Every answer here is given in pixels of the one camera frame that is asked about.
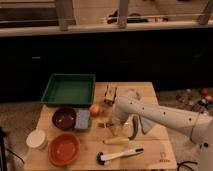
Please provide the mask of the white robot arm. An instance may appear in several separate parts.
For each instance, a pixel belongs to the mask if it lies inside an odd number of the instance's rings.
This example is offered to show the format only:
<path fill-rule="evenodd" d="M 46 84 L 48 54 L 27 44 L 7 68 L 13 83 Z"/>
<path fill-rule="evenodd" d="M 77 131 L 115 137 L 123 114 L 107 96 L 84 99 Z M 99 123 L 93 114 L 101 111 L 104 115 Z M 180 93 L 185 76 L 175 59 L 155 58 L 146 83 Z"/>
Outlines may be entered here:
<path fill-rule="evenodd" d="M 212 116 L 141 102 L 139 93 L 134 89 L 115 98 L 111 122 L 123 124 L 131 114 L 137 114 L 188 136 L 192 142 L 201 146 L 199 171 L 213 171 Z"/>

